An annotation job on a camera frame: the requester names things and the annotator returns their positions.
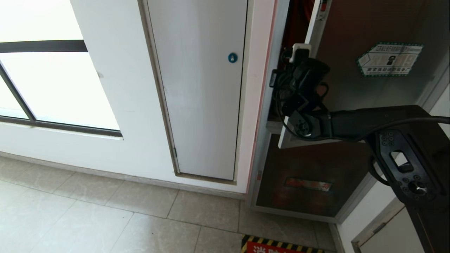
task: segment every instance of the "yellow and black striped mat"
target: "yellow and black striped mat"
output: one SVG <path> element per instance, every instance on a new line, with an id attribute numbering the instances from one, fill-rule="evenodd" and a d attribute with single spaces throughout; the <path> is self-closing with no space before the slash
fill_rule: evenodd
<path id="1" fill-rule="evenodd" d="M 250 251 L 247 252 L 247 246 L 250 244 L 256 245 L 255 243 L 257 243 L 257 245 L 259 245 L 261 247 L 256 246 L 255 249 L 249 249 Z M 252 235 L 242 235 L 241 253 L 255 253 L 255 252 L 258 252 L 258 248 L 260 249 L 259 252 L 265 252 L 265 253 L 269 253 L 269 252 L 274 252 L 274 253 L 275 252 L 279 252 L 279 253 L 283 253 L 283 252 L 324 253 L 323 250 L 317 249 L 317 248 L 310 248 L 310 247 L 304 247 L 304 246 L 295 245 L 295 244 L 288 244 L 288 243 L 279 242 L 279 241 L 270 240 L 270 239 L 264 239 L 264 238 L 256 237 L 256 236 L 252 236 Z"/>

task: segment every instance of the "door frame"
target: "door frame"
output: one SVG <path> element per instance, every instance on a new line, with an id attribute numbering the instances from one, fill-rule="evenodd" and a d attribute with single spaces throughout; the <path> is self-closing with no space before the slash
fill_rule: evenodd
<path id="1" fill-rule="evenodd" d="M 315 0 L 315 5 L 318 3 L 321 3 L 321 0 Z M 266 71 L 267 75 L 265 77 L 266 81 L 263 87 L 263 96 L 260 107 L 259 124 L 257 127 L 254 155 L 252 159 L 252 166 L 250 168 L 251 170 L 247 191 L 246 206 L 254 211 L 259 212 L 267 212 L 289 217 L 297 217 L 315 221 L 341 224 L 377 182 L 377 180 L 373 178 L 368 172 L 335 217 L 319 216 L 308 213 L 281 210 L 276 208 L 261 207 L 256 205 L 259 189 L 261 186 L 261 178 L 263 177 L 264 165 L 266 162 L 266 157 L 269 149 L 270 137 L 272 134 L 280 134 L 282 132 L 281 130 L 282 124 L 280 122 L 269 122 L 267 121 L 267 117 L 269 114 L 273 90 L 273 88 L 269 87 L 271 70 L 276 69 L 278 65 L 279 54 L 284 34 L 284 27 L 288 14 L 288 7 L 289 1 L 278 1 L 275 8 L 276 9 L 275 18 L 273 22 L 273 27 L 270 35 L 271 40 L 269 44 L 270 56 Z M 324 24 L 322 24 L 320 27 L 321 28 L 319 30 L 319 34 L 316 35 L 318 41 L 314 40 L 315 43 L 320 42 L 322 33 L 324 31 Z M 313 46 L 313 51 L 316 54 L 317 48 L 316 49 L 315 48 L 316 47 Z M 437 102 L 440 95 L 448 85 L 448 82 L 445 82 L 445 80 L 448 80 L 449 75 L 449 63 L 448 63 L 449 53 L 450 50 L 447 51 L 446 56 L 444 56 L 444 58 L 442 59 L 438 68 L 435 71 L 434 78 L 428 82 L 421 97 L 416 102 L 416 104 L 420 105 L 428 112 Z M 378 165 L 375 165 L 375 169 L 380 175 L 382 175 L 382 172 L 379 169 Z"/>
<path id="2" fill-rule="evenodd" d="M 242 135 L 242 121 L 243 121 L 243 102 L 244 97 L 243 94 L 245 94 L 246 89 L 246 82 L 245 77 L 247 76 L 247 68 L 248 68 L 248 54 L 246 52 L 249 52 L 250 47 L 250 32 L 251 32 L 251 25 L 252 25 L 252 13 L 253 13 L 253 3 L 254 0 L 247 0 L 247 13 L 246 13 L 246 25 L 245 25 L 245 33 L 244 33 L 244 49 L 243 49 L 243 66 L 242 66 L 242 72 L 241 72 L 241 88 L 240 88 L 240 98 L 239 98 L 239 113 L 238 113 L 238 128 L 237 128 L 237 137 L 236 137 L 236 151 L 234 156 L 234 176 L 232 180 L 226 180 L 226 179 L 218 179 L 218 178 L 211 178 L 207 176 L 198 176 L 198 175 L 191 175 L 191 174 L 185 174 L 180 172 L 180 167 L 176 155 L 176 149 L 175 149 L 175 142 L 172 134 L 172 127 L 169 117 L 169 112 L 167 109 L 167 103 L 166 103 L 166 95 L 164 92 L 164 86 L 162 83 L 162 76 L 161 76 L 161 70 L 159 67 L 159 61 L 158 61 L 158 53 L 156 51 L 156 43 L 153 35 L 153 28 L 152 28 L 152 22 L 150 19 L 150 12 L 149 12 L 149 5 L 147 0 L 137 0 L 139 5 L 139 12 L 141 14 L 142 19 L 142 25 L 145 33 L 145 39 L 147 42 L 148 47 L 148 53 L 150 56 L 150 61 L 152 64 L 152 70 L 153 75 L 155 77 L 155 83 L 156 88 L 159 96 L 159 102 L 161 106 L 162 116 L 164 120 L 164 126 L 166 128 L 166 135 L 167 135 L 167 141 L 169 143 L 172 163 L 174 167 L 174 172 L 176 176 L 181 177 L 187 177 L 187 178 L 193 178 L 197 180 L 204 180 L 204 181 L 212 181 L 212 182 L 218 182 L 218 183 L 224 183 L 224 184 L 237 184 L 237 170 L 238 170 L 238 161 L 239 161 L 239 145 Z"/>

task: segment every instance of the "white wall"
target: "white wall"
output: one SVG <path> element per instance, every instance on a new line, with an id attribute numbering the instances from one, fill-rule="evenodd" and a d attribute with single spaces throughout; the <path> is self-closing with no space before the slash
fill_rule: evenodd
<path id="1" fill-rule="evenodd" d="M 430 111 L 431 115 L 450 117 L 450 88 L 447 86 L 439 100 Z M 448 125 L 443 126 L 443 130 L 450 136 Z M 404 157 L 396 159 L 404 163 Z M 350 213 L 342 224 L 337 225 L 337 230 L 341 236 L 342 245 L 346 253 L 353 253 L 351 241 L 373 220 L 375 217 L 395 198 L 394 192 L 389 186 L 376 182 L 366 196 Z"/>
<path id="2" fill-rule="evenodd" d="M 237 185 L 176 177 L 170 157 L 137 0 L 71 0 L 72 7 L 122 138 L 32 128 L 0 122 L 0 151 L 97 170 L 244 193 L 254 141 L 263 64 L 248 71 L 238 147 Z M 256 1 L 252 57 L 267 53 L 265 19 L 273 1 Z"/>

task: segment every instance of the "floor tile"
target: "floor tile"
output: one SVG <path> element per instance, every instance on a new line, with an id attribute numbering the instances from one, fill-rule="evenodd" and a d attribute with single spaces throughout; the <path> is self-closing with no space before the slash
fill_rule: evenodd
<path id="1" fill-rule="evenodd" d="M 180 190 L 168 218 L 237 232 L 239 200 Z"/>
<path id="2" fill-rule="evenodd" d="M 238 253 L 241 251 L 241 241 L 241 234 L 203 226 L 195 253 Z"/>
<path id="3" fill-rule="evenodd" d="M 0 211 L 15 201 L 27 187 L 0 181 Z"/>
<path id="4" fill-rule="evenodd" d="M 177 192 L 177 189 L 125 181 L 106 205 L 165 218 Z"/>
<path id="5" fill-rule="evenodd" d="M 109 253 L 132 212 L 77 200 L 32 253 Z"/>
<path id="6" fill-rule="evenodd" d="M 111 253 L 192 253 L 200 226 L 134 213 Z"/>
<path id="7" fill-rule="evenodd" d="M 123 180 L 76 172 L 54 194 L 105 205 Z"/>
<path id="8" fill-rule="evenodd" d="M 29 253 L 75 202 L 29 189 L 0 212 L 0 252 Z"/>
<path id="9" fill-rule="evenodd" d="M 0 180 L 11 182 L 31 166 L 33 166 L 32 163 L 0 157 Z"/>
<path id="10" fill-rule="evenodd" d="M 35 164 L 14 179 L 12 183 L 52 193 L 73 173 L 72 171 Z"/>
<path id="11" fill-rule="evenodd" d="M 241 201 L 239 233 L 317 248 L 313 221 L 250 211 Z"/>
<path id="12" fill-rule="evenodd" d="M 317 238 L 317 243 L 319 244 L 319 249 L 336 251 L 336 246 L 334 246 L 334 241 L 331 236 L 328 223 L 315 221 L 314 231 Z"/>

